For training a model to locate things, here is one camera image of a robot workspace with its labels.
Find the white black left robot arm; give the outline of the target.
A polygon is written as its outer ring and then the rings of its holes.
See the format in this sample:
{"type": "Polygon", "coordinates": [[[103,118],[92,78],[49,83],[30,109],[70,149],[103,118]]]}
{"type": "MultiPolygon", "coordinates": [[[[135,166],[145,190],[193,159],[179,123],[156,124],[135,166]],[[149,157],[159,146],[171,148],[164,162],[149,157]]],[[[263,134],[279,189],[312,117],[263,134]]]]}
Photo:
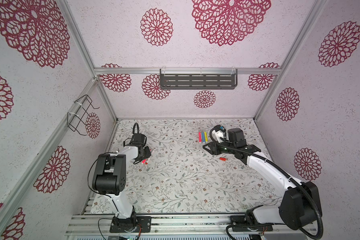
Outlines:
{"type": "Polygon", "coordinates": [[[110,233],[148,233],[151,217],[139,217],[124,193],[127,184],[127,163],[141,163],[151,156],[147,137],[133,134],[131,141],[118,153],[104,153],[95,161],[91,190],[106,197],[115,212],[110,233]]]}

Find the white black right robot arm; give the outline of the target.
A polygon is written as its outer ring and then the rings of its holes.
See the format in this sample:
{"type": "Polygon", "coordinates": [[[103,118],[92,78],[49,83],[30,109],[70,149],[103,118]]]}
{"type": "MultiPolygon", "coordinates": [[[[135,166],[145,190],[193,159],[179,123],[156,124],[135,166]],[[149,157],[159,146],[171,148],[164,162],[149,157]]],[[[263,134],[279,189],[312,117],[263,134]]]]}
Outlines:
{"type": "Polygon", "coordinates": [[[244,165],[257,171],[282,198],[275,205],[261,205],[246,212],[251,228],[269,225],[286,225],[291,230],[306,232],[305,226],[316,222],[318,230],[312,239],[319,239],[324,232],[322,208],[318,187],[291,176],[255,145],[249,145],[241,129],[226,130],[217,125],[209,132],[209,142],[203,149],[213,156],[231,154],[244,165]]]}

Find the yellow highlighter pen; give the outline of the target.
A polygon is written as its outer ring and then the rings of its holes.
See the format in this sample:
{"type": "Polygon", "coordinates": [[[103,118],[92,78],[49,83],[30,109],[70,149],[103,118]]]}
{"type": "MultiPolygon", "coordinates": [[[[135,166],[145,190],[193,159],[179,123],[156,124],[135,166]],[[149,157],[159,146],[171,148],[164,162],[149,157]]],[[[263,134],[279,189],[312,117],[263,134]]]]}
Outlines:
{"type": "Polygon", "coordinates": [[[204,139],[205,139],[205,143],[208,142],[208,135],[207,135],[207,132],[204,132],[204,139]]]}

